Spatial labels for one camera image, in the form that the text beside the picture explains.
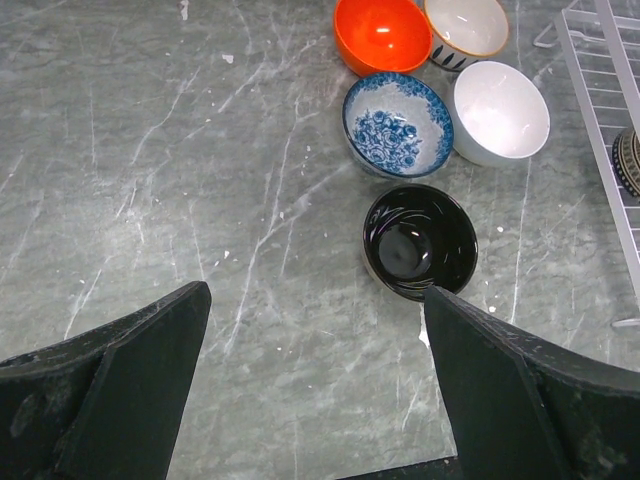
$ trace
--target floral pattern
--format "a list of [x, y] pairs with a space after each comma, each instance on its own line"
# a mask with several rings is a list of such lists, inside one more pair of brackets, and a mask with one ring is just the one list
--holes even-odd
[[400, 174], [416, 163], [422, 142], [417, 133], [400, 114], [367, 110], [356, 118], [353, 137], [360, 152], [378, 168]]
[[[420, 153], [418, 138], [420, 132], [415, 132], [413, 125], [406, 123], [394, 123], [394, 118], [402, 115], [392, 115], [391, 112], [376, 111], [373, 114], [369, 111], [356, 118], [356, 125], [353, 131], [349, 132], [346, 124], [347, 112], [351, 110], [360, 92], [371, 92], [387, 85], [394, 85], [399, 92], [412, 98], [418, 97], [426, 100], [428, 111], [426, 112], [431, 122], [437, 124], [442, 129], [442, 135], [438, 138], [436, 158], [430, 167], [423, 172], [407, 173], [406, 170], [415, 165]], [[388, 118], [382, 119], [381, 123], [376, 123], [376, 115], [386, 115]], [[449, 157], [453, 148], [453, 124], [449, 111], [440, 97], [427, 85], [409, 75], [395, 72], [382, 72], [360, 79], [347, 93], [343, 107], [342, 120], [347, 138], [355, 147], [358, 155], [363, 157], [371, 166], [382, 169], [389, 175], [400, 175], [403, 177], [417, 177], [427, 175], [440, 168]], [[412, 127], [412, 133], [405, 133], [398, 136], [400, 128]], [[399, 142], [400, 149], [391, 146], [391, 143]]]

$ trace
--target marble countertop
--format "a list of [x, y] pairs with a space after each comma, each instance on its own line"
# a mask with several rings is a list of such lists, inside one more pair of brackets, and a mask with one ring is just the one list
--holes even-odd
[[[461, 294], [534, 334], [637, 369], [621, 247], [559, 47], [567, 0], [505, 1], [499, 60], [548, 102], [528, 168], [452, 156], [426, 183], [477, 230]], [[0, 13], [0, 357], [113, 320], [189, 280], [213, 308], [171, 479], [329, 479], [454, 451], [420, 307], [359, 256], [389, 184], [351, 160], [356, 80], [334, 2], [15, 0]], [[452, 75], [416, 72], [444, 92]]]

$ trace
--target orange bowl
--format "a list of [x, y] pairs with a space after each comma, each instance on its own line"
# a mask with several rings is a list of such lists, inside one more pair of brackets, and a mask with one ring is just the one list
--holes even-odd
[[361, 77], [410, 73], [433, 44], [427, 17], [413, 0], [339, 0], [333, 32], [342, 59]]

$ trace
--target white wire rack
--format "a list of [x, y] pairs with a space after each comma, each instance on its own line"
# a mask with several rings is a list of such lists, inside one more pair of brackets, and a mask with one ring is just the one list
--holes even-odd
[[[640, 203], [620, 185], [610, 161], [620, 131], [640, 132], [640, 19], [632, 18], [638, 15], [624, 1], [574, 0], [554, 23], [640, 301]], [[553, 46], [541, 42], [550, 28], [536, 46]]]

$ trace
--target bowl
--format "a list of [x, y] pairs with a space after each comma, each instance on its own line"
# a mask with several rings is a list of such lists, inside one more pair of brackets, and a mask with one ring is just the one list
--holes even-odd
[[549, 137], [549, 110], [531, 81], [503, 63], [465, 68], [449, 89], [453, 148], [482, 166], [526, 165]]
[[620, 132], [611, 146], [613, 171], [622, 187], [640, 197], [640, 141], [633, 128]]
[[420, 184], [394, 187], [378, 197], [364, 222], [362, 247], [371, 276], [417, 302], [430, 285], [460, 292], [478, 260], [476, 234], [462, 207]]
[[428, 175], [444, 165], [453, 147], [444, 102], [420, 80], [401, 73], [357, 81], [344, 99], [342, 123], [358, 164], [386, 178]]
[[413, 0], [338, 0], [333, 33], [342, 59], [361, 77], [412, 72], [431, 53], [429, 22]]
[[459, 71], [500, 53], [509, 21], [497, 0], [424, 0], [433, 31], [431, 60]]

